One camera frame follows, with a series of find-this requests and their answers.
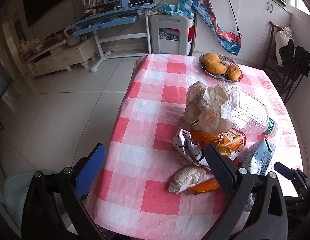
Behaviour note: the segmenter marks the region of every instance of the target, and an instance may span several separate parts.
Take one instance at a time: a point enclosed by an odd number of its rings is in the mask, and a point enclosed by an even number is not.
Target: white plastic bag
[[[174,175],[175,183],[171,183],[168,186],[169,192],[175,194],[181,193],[182,191],[194,187],[196,184],[213,178],[212,173],[206,173],[204,168],[198,166],[189,166]]]
[[[290,39],[293,39],[293,35],[292,30],[289,27],[285,27],[284,31],[279,31],[275,34],[276,59],[280,67],[283,67],[283,65],[279,49],[284,46],[287,46],[289,44]]]
[[[193,126],[194,130],[203,130],[210,134],[228,132],[234,127],[231,115],[229,94],[225,86],[206,87],[198,81],[191,85],[186,94],[184,120]]]

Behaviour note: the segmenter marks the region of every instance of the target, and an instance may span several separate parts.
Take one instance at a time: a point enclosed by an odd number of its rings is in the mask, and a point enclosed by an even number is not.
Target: blue plastic bag
[[[189,19],[193,19],[194,12],[192,9],[192,4],[193,0],[180,0],[177,6],[161,3],[159,5],[158,11],[160,13],[168,14],[171,16],[186,16]]]

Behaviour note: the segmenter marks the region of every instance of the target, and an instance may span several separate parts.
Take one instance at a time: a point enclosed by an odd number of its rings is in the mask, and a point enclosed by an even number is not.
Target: plastic storage bin
[[[194,26],[194,19],[185,16],[153,15],[151,17],[151,37],[153,53],[188,55],[192,40],[188,40],[188,29]],[[159,38],[159,29],[179,30],[179,41]]]

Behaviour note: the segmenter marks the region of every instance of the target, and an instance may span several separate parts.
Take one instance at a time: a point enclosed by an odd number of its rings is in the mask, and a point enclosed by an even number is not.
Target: desk
[[[141,5],[141,6],[130,6],[127,8],[118,8],[114,10],[110,10],[107,12],[98,13],[92,16],[89,16],[85,19],[82,19],[74,24],[71,24],[66,27],[66,29],[70,29],[72,27],[76,27],[77,31],[73,33],[73,36],[82,35],[84,33],[92,32],[96,46],[100,55],[100,59],[96,62],[96,64],[91,68],[92,72],[95,72],[97,70],[97,67],[102,63],[103,60],[108,58],[115,58],[115,57],[141,57],[144,56],[145,53],[134,53],[134,54],[123,54],[123,55],[104,55],[101,43],[108,42],[108,41],[118,41],[118,40],[125,40],[125,39],[135,39],[135,38],[147,38],[147,45],[148,45],[148,53],[151,53],[151,39],[150,39],[150,30],[149,30],[149,24],[148,24],[148,16],[147,12],[149,9],[154,8],[157,6],[157,4],[149,4],[149,5]],[[134,12],[134,11],[142,11],[142,13],[145,13],[146,18],[146,32],[145,33],[134,33],[134,34],[126,34],[126,35],[119,35],[104,39],[99,39],[97,30],[117,26],[117,25],[123,25],[123,24],[129,24],[134,23],[137,19],[135,17],[126,17],[121,18],[114,21],[109,22],[101,22],[100,24],[98,21],[101,21],[102,19],[105,19],[110,16],[115,16],[127,12]]]
[[[240,65],[243,80],[234,85],[264,103],[278,132],[268,141],[275,147],[269,169],[280,161],[302,169],[296,134],[287,110],[264,71]],[[221,83],[206,74],[198,57],[150,54],[138,60],[111,136],[105,166],[97,174],[86,208],[96,224],[147,240],[201,239],[225,208],[221,190],[190,195],[168,192],[183,168],[172,138],[183,122],[187,89],[197,81]],[[247,149],[263,138],[247,136]],[[284,195],[297,195],[292,183],[278,174]]]

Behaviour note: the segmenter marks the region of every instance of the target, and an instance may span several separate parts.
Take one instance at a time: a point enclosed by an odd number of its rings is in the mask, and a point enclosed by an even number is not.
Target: bottle label
[[[273,128],[274,128],[274,120],[270,118],[270,121],[268,123],[268,128],[263,134],[269,135],[271,133],[271,131],[273,131]]]

